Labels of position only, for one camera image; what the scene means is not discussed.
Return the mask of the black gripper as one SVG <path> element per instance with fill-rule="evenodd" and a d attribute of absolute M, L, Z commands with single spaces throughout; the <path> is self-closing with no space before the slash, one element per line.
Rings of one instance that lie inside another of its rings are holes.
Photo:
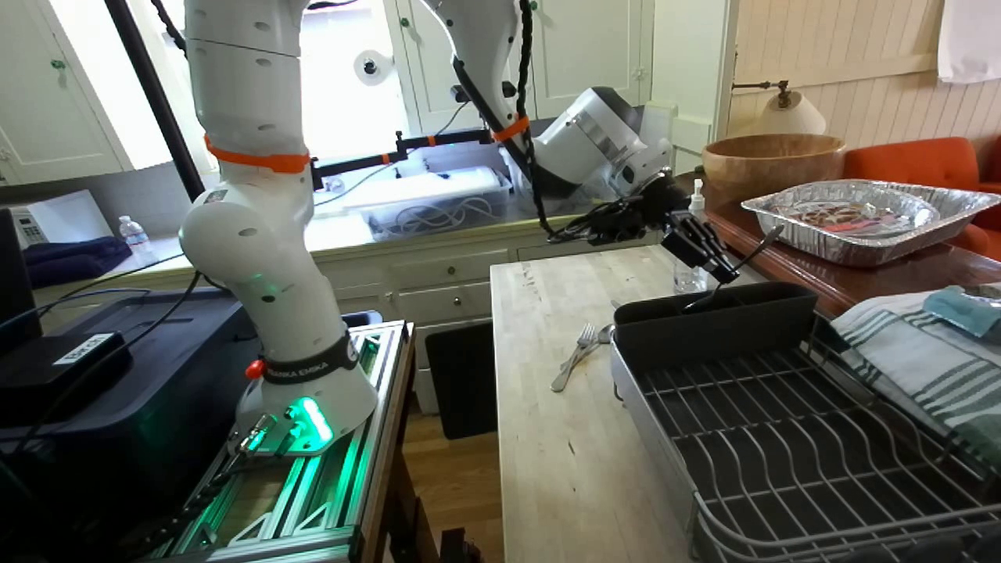
<path fill-rule="evenodd" d="M 649 230 L 662 236 L 662 247 L 689 268 L 710 274 L 719 286 L 737 278 L 717 231 L 689 213 L 689 195 L 662 181 L 589 213 L 589 241 L 613 244 L 641 239 Z"/>

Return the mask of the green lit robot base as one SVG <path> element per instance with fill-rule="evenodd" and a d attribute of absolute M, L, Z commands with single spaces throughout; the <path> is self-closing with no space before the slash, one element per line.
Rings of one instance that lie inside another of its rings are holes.
<path fill-rule="evenodd" d="M 413 380 L 413 326 L 356 326 L 373 416 L 318 457 L 218 461 L 198 518 L 143 563 L 375 563 Z"/>

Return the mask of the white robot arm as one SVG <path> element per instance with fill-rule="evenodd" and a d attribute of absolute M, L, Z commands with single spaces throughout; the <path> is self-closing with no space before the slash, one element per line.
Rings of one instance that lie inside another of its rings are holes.
<path fill-rule="evenodd" d="M 554 125 L 526 117 L 526 0 L 423 0 L 449 40 L 449 62 L 490 140 L 537 201 L 600 186 L 577 224 L 592 239 L 656 230 L 686 267 L 732 281 L 719 239 L 668 181 L 666 146 L 629 123 L 629 104 L 589 88 Z M 253 450 L 316 455 L 375 409 L 333 281 L 304 244 L 314 165 L 304 140 L 299 18 L 308 0 L 186 0 L 188 69 L 218 186 L 202 191 L 179 241 L 190 267 L 232 292 L 263 345 L 234 432 Z"/>

